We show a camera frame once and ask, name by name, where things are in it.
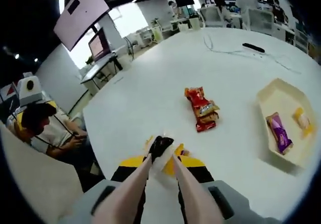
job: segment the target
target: black remote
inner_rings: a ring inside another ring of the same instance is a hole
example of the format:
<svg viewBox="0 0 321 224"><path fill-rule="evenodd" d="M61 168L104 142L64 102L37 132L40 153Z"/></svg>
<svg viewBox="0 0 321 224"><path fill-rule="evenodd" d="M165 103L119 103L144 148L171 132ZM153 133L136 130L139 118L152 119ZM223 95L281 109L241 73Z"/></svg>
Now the black remote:
<svg viewBox="0 0 321 224"><path fill-rule="evenodd" d="M254 46L254 45L252 45L252 44L243 43L242 45L243 45L243 47L251 48L251 49L253 49L253 50L255 50L255 51L258 51L258 52L261 52L261 53L265 53L265 50L264 50L263 48Z"/></svg>

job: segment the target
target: purple snack bag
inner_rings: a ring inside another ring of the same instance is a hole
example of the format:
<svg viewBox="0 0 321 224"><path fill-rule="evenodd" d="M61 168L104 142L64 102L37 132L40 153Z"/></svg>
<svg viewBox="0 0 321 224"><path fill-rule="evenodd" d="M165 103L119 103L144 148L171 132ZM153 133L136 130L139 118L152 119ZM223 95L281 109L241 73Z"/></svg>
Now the purple snack bag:
<svg viewBox="0 0 321 224"><path fill-rule="evenodd" d="M266 117L266 121L275 137L279 152L284 155L287 150L293 146L293 143L292 140L287 137L279 114L274 113Z"/></svg>

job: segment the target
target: yellow snack package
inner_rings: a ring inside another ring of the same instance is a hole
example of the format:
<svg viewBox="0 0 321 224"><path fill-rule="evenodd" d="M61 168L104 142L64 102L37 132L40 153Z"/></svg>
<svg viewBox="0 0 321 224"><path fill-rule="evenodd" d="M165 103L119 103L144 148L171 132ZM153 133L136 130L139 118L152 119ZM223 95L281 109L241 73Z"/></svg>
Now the yellow snack package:
<svg viewBox="0 0 321 224"><path fill-rule="evenodd" d="M310 134L314 131L314 125L310 123L310 120L304 114L304 111L301 107L298 107L295 110L295 112L293 114L293 118L297 122L297 124L300 126L300 128L303 130L303 137L304 138L308 134Z"/></svg>

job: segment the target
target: monitor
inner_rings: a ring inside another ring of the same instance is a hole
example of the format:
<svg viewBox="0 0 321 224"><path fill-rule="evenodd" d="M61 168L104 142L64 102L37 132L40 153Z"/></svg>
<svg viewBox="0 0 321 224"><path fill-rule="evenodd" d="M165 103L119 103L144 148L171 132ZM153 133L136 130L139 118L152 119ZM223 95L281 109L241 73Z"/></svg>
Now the monitor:
<svg viewBox="0 0 321 224"><path fill-rule="evenodd" d="M104 0L70 0L60 15L54 32L71 51L88 29L108 10Z"/></svg>
<svg viewBox="0 0 321 224"><path fill-rule="evenodd" d="M178 7L194 5L194 0L175 0Z"/></svg>
<svg viewBox="0 0 321 224"><path fill-rule="evenodd" d="M104 29L101 28L88 43L94 61L111 53Z"/></svg>

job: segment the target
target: white tray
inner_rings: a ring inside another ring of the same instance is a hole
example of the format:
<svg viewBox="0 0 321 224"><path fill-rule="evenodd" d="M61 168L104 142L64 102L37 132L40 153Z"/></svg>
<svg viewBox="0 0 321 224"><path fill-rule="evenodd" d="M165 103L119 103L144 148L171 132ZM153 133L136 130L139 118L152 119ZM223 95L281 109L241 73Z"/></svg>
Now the white tray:
<svg viewBox="0 0 321 224"><path fill-rule="evenodd" d="M305 94L296 87L277 78L258 92L257 99L265 122L269 150L292 164L304 168L310 155L310 150L314 145L317 132L315 114ZM305 138L302 137L302 129L292 118L294 111L298 107L303 108L304 113L315 126L315 131ZM287 135L293 142L293 147L285 155L281 155L278 152L275 138L265 120L267 116L275 112L279 113Z"/></svg>

